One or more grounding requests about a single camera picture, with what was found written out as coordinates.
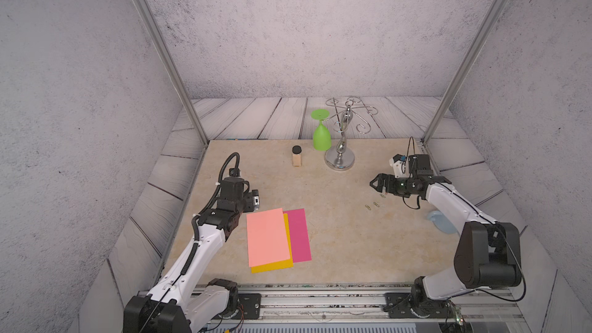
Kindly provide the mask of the salmon pink paper sheet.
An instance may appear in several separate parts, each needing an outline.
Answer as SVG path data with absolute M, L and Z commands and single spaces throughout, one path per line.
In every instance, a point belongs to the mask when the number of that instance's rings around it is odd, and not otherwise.
M 284 212 L 281 208 L 246 216 L 248 264 L 251 268 L 290 258 Z

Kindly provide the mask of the magenta paper sheet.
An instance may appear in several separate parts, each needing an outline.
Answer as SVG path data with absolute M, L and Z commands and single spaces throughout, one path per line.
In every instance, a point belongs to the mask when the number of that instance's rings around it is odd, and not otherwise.
M 285 211 L 284 214 L 288 215 L 293 262 L 302 263 L 311 261 L 311 245 L 305 209 Z

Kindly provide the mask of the yellow paper sheet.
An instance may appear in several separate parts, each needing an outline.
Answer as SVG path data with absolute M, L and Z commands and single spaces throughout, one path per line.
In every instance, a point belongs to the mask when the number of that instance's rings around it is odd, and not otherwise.
M 283 261 L 276 261 L 273 263 L 269 263 L 266 265 L 260 265 L 251 268 L 252 274 L 262 273 L 266 271 L 276 271 L 281 269 L 292 268 L 294 266 L 293 255 L 292 255 L 292 248 L 291 248 L 291 234 L 289 229 L 289 220 L 288 215 L 284 214 L 284 222 L 285 222 L 285 232 L 288 240 L 288 250 L 290 252 L 289 259 Z

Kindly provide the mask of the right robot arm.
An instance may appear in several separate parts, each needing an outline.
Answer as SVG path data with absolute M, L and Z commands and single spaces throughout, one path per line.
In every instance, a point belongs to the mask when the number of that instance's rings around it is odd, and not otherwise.
M 525 285 L 520 257 L 520 233 L 511 223 L 499 222 L 470 203 L 452 182 L 434 173 L 430 156 L 394 156 L 392 174 L 378 174 L 370 187 L 380 194 L 406 200 L 425 200 L 442 213 L 459 234 L 453 266 L 425 277 L 412 286 L 411 311 L 424 318 L 448 300 L 497 288 Z

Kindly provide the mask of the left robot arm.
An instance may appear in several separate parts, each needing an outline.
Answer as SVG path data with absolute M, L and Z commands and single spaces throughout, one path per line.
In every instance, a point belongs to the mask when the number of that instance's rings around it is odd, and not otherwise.
M 235 282 L 215 278 L 205 290 L 194 289 L 215 254 L 239 225 L 243 212 L 258 209 L 258 191 L 241 177 L 218 182 L 216 207 L 192 218 L 194 236 L 172 268 L 144 296 L 130 299 L 123 312 L 124 332 L 199 332 L 215 318 L 239 309 Z

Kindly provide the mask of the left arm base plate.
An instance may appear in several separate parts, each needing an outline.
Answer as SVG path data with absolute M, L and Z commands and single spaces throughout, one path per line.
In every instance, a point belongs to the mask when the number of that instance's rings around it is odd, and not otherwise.
M 224 310 L 208 317 L 222 320 L 257 320 L 261 313 L 262 295 L 259 293 L 230 292 Z

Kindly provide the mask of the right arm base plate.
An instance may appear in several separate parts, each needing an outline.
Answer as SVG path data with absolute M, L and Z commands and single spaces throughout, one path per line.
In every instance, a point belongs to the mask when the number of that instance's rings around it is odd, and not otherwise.
M 451 319 L 454 315 L 449 302 L 425 300 L 415 302 L 410 293 L 385 294 L 382 307 L 390 319 Z

